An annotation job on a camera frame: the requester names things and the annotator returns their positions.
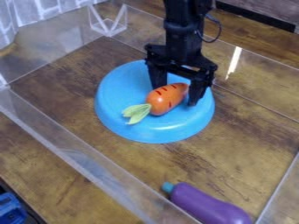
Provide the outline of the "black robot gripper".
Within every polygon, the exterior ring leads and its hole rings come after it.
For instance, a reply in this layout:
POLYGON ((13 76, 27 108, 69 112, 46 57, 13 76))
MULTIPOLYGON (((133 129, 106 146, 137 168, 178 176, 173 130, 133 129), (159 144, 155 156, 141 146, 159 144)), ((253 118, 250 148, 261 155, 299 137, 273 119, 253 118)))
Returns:
POLYGON ((166 22, 166 44, 147 44, 146 64, 153 89, 167 84, 167 74, 174 73, 191 80, 189 105, 195 106, 214 81, 218 65, 202 54, 203 22, 189 25, 166 22))

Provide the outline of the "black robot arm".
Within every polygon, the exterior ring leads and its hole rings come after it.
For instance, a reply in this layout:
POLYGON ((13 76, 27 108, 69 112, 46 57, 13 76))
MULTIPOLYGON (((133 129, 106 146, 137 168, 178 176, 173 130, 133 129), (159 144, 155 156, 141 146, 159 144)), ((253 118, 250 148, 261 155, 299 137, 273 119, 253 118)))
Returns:
POLYGON ((191 81, 189 105, 195 106, 213 85, 218 65, 202 54, 205 17, 213 0, 163 0, 166 44, 147 44, 146 64, 153 88, 167 84, 167 74, 191 81))

